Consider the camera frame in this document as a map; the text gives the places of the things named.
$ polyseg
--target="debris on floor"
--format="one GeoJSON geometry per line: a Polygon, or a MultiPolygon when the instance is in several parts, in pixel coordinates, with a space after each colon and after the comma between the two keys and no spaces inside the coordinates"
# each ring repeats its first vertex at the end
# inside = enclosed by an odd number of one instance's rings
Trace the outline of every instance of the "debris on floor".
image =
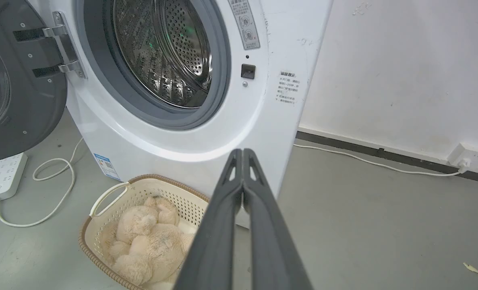
{"type": "Polygon", "coordinates": [[[475,272],[475,273],[478,274],[478,270],[477,270],[475,267],[473,267],[472,265],[469,265],[469,264],[466,264],[466,263],[463,263],[463,265],[464,265],[468,270],[470,270],[470,271],[475,272]]]}

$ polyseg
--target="concrete floor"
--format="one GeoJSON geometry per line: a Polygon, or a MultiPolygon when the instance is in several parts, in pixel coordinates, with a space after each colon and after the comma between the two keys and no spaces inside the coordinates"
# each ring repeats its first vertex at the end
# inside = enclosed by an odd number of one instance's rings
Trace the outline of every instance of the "concrete floor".
{"type": "MultiPolygon", "coordinates": [[[[44,142],[27,152],[18,193],[2,202],[7,220],[29,223],[53,209],[70,173],[44,182],[33,181],[31,174],[50,158],[68,158],[79,138],[66,114],[44,142]]],[[[76,185],[51,220],[26,229],[0,222],[0,290],[122,289],[77,243],[93,202],[116,181],[103,176],[86,145],[77,156],[76,185]]],[[[478,289],[478,275],[463,266],[478,268],[478,182],[402,174],[294,148],[279,206],[315,289],[478,289]]],[[[235,289],[251,288],[249,254],[249,233],[240,228],[235,289]]]]}

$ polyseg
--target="power outlet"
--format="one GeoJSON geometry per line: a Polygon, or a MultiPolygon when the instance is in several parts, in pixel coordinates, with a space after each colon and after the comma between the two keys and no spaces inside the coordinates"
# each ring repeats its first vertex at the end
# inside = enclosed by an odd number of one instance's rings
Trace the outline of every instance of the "power outlet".
{"type": "Polygon", "coordinates": [[[26,161],[23,153],[0,160],[0,200],[15,195],[26,161]]]}
{"type": "Polygon", "coordinates": [[[478,167],[478,147],[460,143],[447,158],[448,163],[455,167],[463,160],[469,161],[468,169],[472,171],[478,167]]]}

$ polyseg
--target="door hinge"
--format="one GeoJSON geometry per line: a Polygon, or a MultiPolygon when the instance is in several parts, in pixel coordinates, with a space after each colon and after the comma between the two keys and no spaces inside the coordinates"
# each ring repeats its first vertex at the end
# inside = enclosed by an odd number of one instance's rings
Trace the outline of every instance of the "door hinge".
{"type": "Polygon", "coordinates": [[[64,13],[62,11],[53,11],[53,19],[55,27],[42,28],[42,32],[45,37],[53,37],[56,39],[56,43],[62,54],[62,59],[64,59],[64,63],[60,64],[58,68],[64,73],[75,71],[78,77],[86,79],[87,75],[85,74],[83,64],[79,59],[76,47],[71,39],[69,25],[67,24],[64,13]]]}

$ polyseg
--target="power cord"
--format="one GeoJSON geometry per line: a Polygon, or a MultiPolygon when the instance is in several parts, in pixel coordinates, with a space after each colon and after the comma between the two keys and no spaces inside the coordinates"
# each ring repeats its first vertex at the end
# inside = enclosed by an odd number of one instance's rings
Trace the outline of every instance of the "power cord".
{"type": "Polygon", "coordinates": [[[428,172],[420,172],[420,171],[407,171],[407,170],[397,169],[397,168],[391,167],[389,165],[380,164],[380,163],[372,162],[372,161],[369,161],[369,160],[366,160],[366,159],[362,159],[358,156],[355,156],[353,154],[349,154],[349,153],[346,153],[346,152],[334,151],[334,150],[329,150],[329,149],[324,149],[324,148],[314,147],[314,146],[305,146],[305,145],[298,145],[298,144],[293,144],[293,145],[296,146],[296,147],[300,147],[300,148],[316,149],[316,150],[321,150],[321,151],[325,151],[325,152],[331,152],[331,153],[341,154],[341,155],[345,155],[345,156],[350,156],[352,158],[355,158],[357,160],[360,160],[360,161],[363,161],[363,162],[366,162],[366,163],[369,163],[369,164],[372,164],[372,165],[385,167],[387,169],[391,169],[391,170],[394,170],[394,171],[398,171],[398,172],[401,172],[401,173],[407,173],[407,174],[421,174],[421,175],[424,175],[424,176],[440,176],[440,177],[456,176],[458,174],[465,173],[470,167],[470,160],[469,159],[464,159],[459,163],[459,166],[460,166],[459,171],[454,172],[454,173],[440,174],[440,173],[428,173],[428,172]]]}
{"type": "Polygon", "coordinates": [[[63,159],[63,158],[53,158],[51,160],[47,160],[46,162],[40,164],[40,166],[37,167],[37,169],[35,169],[35,171],[33,172],[33,180],[36,180],[36,181],[44,181],[44,180],[48,180],[48,179],[51,179],[55,176],[57,176],[58,174],[64,172],[67,168],[69,168],[71,170],[71,173],[72,173],[72,180],[71,180],[71,185],[69,186],[69,189],[67,189],[67,191],[65,192],[64,194],[64,197],[62,197],[62,199],[60,200],[60,202],[58,203],[58,205],[53,209],[53,211],[47,215],[46,217],[44,217],[43,219],[37,221],[37,222],[33,222],[32,224],[12,224],[11,222],[7,222],[3,216],[1,215],[1,212],[0,212],[0,220],[1,222],[7,224],[8,226],[14,226],[16,228],[28,228],[30,226],[36,226],[37,224],[40,224],[42,222],[45,222],[48,218],[50,218],[52,215],[54,215],[54,213],[56,213],[56,211],[58,210],[58,208],[60,207],[60,205],[62,205],[62,202],[64,202],[65,198],[67,197],[67,195],[71,192],[73,186],[74,186],[74,182],[76,180],[76,176],[74,174],[74,169],[72,167],[72,160],[74,159],[74,155],[76,154],[76,150],[77,150],[77,147],[78,145],[81,143],[81,141],[83,141],[83,138],[81,138],[78,143],[76,144],[76,147],[74,148],[74,151],[72,153],[72,156],[71,156],[71,159],[69,161],[63,159]],[[56,160],[60,160],[60,161],[63,161],[65,163],[67,163],[67,165],[61,169],[60,171],[58,171],[57,173],[54,173],[53,175],[50,175],[50,176],[47,176],[47,177],[44,177],[44,178],[37,178],[36,175],[37,175],[37,172],[40,168],[44,167],[46,164],[48,164],[49,162],[52,162],[52,161],[56,161],[56,160]]]}

